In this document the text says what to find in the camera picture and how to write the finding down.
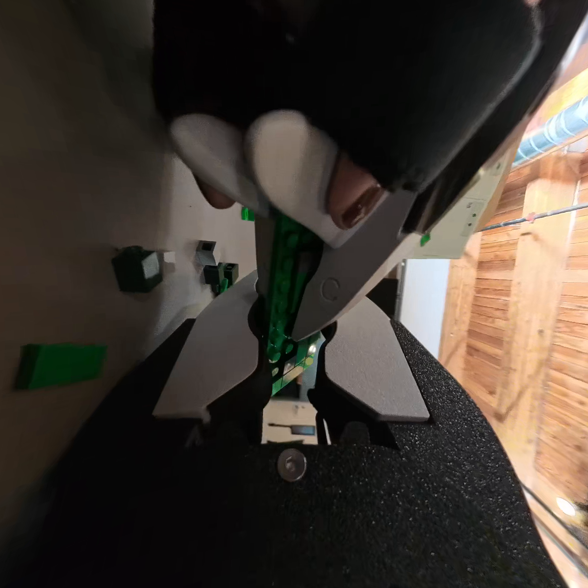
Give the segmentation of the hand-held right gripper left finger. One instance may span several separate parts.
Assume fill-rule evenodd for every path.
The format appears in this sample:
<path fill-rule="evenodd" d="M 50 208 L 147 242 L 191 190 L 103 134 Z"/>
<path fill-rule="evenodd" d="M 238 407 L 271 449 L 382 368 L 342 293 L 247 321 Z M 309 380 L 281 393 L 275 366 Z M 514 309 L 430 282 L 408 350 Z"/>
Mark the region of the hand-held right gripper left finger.
<path fill-rule="evenodd" d="M 255 322 L 261 308 L 257 282 L 254 270 L 198 314 L 154 417 L 195 420 L 205 436 L 235 425 L 250 443 L 261 443 L 272 370 Z"/>

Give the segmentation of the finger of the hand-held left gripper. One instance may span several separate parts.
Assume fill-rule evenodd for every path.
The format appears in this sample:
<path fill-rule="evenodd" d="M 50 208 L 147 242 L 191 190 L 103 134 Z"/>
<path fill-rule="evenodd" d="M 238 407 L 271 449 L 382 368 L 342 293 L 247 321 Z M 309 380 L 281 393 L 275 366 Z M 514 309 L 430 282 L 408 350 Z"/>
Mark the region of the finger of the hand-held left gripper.
<path fill-rule="evenodd" d="M 256 252 L 256 268 L 258 280 L 256 291 L 260 297 L 267 299 L 270 289 L 270 272 L 272 252 L 275 240 L 276 221 L 272 217 L 255 216 L 254 238 Z"/>
<path fill-rule="evenodd" d="M 417 233 L 403 227 L 416 200 L 406 190 L 388 193 L 341 246 L 323 250 L 320 264 L 307 284 L 292 338 L 300 341 L 345 314 L 386 273 L 408 257 Z"/>

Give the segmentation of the small dark green brick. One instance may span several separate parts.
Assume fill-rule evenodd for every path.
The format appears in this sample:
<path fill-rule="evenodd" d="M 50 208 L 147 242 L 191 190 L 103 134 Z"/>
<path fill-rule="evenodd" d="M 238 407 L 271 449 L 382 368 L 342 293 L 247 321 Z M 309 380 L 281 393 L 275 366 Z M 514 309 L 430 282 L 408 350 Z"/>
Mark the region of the small dark green brick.
<path fill-rule="evenodd" d="M 216 285 L 216 294 L 219 295 L 230 289 L 239 277 L 239 264 L 219 263 L 217 265 L 219 283 Z"/>

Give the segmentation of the dark green long brick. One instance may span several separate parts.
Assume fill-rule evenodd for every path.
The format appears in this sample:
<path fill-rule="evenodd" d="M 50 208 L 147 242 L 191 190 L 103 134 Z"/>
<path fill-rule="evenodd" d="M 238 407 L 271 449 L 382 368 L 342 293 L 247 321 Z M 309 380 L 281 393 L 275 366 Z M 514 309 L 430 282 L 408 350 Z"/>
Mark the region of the dark green long brick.
<path fill-rule="evenodd" d="M 163 282 L 163 271 L 157 251 L 142 246 L 127 246 L 117 250 L 111 260 L 119 291 L 149 293 Z"/>

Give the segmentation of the person's left hand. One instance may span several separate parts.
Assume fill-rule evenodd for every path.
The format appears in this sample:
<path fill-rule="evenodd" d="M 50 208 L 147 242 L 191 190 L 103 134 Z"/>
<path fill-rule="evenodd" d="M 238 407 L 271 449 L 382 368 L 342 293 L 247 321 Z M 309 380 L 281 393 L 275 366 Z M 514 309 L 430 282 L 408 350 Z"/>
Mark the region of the person's left hand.
<path fill-rule="evenodd" d="M 206 196 L 222 195 L 254 211 L 256 219 L 284 214 L 335 240 L 369 216 L 384 188 L 370 172 L 335 150 L 251 152 L 240 158 L 209 153 L 188 164 Z"/>

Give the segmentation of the bright green brick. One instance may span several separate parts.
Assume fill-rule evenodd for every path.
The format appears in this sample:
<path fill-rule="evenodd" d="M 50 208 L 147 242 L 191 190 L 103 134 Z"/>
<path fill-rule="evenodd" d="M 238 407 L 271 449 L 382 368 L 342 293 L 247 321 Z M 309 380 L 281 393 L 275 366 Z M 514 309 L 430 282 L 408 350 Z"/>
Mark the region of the bright green brick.
<path fill-rule="evenodd" d="M 98 379 L 102 375 L 106 356 L 106 345 L 24 345 L 13 388 L 34 390 Z"/>

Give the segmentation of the brick instruction booklet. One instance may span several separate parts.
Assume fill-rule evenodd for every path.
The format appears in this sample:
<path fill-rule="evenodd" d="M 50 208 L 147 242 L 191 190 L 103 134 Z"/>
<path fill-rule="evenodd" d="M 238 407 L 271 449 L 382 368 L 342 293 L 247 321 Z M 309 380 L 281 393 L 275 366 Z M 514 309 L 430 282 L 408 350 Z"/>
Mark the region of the brick instruction booklet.
<path fill-rule="evenodd" d="M 512 143 L 500 159 L 481 168 L 406 259 L 461 258 L 470 237 L 494 216 L 517 150 Z"/>

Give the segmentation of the silver ventilation duct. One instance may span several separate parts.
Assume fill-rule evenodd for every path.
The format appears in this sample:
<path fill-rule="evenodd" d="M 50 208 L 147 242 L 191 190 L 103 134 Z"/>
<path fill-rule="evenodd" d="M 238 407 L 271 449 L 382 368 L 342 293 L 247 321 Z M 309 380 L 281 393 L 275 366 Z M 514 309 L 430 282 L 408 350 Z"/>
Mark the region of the silver ventilation duct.
<path fill-rule="evenodd" d="M 519 144 L 512 169 L 526 165 L 587 132 L 587 96 L 552 116 Z"/>

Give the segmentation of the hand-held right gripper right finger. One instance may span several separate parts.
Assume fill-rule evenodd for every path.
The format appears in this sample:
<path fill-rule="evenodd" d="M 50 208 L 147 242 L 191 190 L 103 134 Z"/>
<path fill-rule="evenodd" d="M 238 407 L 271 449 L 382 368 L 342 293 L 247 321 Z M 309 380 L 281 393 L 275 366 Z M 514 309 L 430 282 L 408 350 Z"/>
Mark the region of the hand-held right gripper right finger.
<path fill-rule="evenodd" d="M 391 424 L 430 419 L 390 317 L 369 298 L 323 335 L 308 392 L 319 444 L 394 447 Z"/>

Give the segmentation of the grey desk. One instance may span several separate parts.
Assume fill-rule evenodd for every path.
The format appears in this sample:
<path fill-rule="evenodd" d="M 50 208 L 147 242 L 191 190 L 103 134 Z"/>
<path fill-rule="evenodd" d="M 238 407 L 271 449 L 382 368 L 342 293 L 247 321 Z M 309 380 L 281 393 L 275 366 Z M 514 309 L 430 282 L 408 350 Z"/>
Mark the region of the grey desk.
<path fill-rule="evenodd" d="M 210 294 L 197 239 L 214 210 L 152 101 L 153 1 L 1 1 L 1 477 L 54 462 L 112 384 Z M 163 282 L 119 291 L 111 260 L 142 246 Z M 163 251 L 176 252 L 164 266 Z M 15 391 L 21 346 L 107 346 L 92 382 Z"/>

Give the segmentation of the large green brick plate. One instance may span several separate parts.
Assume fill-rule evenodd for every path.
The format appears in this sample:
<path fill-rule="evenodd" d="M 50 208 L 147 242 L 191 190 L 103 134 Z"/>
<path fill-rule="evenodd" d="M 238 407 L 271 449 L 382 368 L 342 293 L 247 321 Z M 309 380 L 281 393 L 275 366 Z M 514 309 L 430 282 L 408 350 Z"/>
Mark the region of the large green brick plate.
<path fill-rule="evenodd" d="M 310 229 L 278 213 L 270 245 L 269 283 L 262 294 L 262 335 L 274 397 L 313 365 L 319 348 L 320 333 L 299 341 L 292 333 L 323 243 Z"/>

